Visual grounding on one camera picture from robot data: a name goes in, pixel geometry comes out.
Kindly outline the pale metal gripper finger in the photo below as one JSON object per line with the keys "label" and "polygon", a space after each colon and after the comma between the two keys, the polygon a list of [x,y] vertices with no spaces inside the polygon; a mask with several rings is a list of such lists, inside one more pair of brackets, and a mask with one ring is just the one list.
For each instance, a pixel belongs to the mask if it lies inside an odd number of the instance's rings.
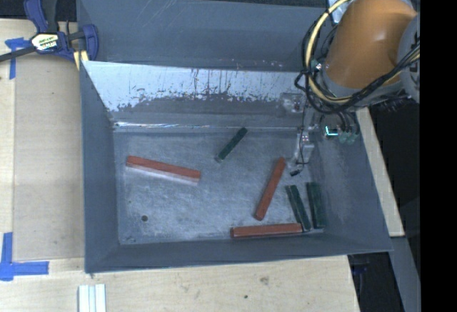
{"label": "pale metal gripper finger", "polygon": [[301,140],[301,157],[304,164],[307,164],[313,153],[315,144],[309,133],[304,133]]}
{"label": "pale metal gripper finger", "polygon": [[295,149],[293,152],[293,161],[295,163],[301,163],[303,161],[301,145],[302,145],[302,134],[301,134],[301,132],[298,132],[296,134]]}

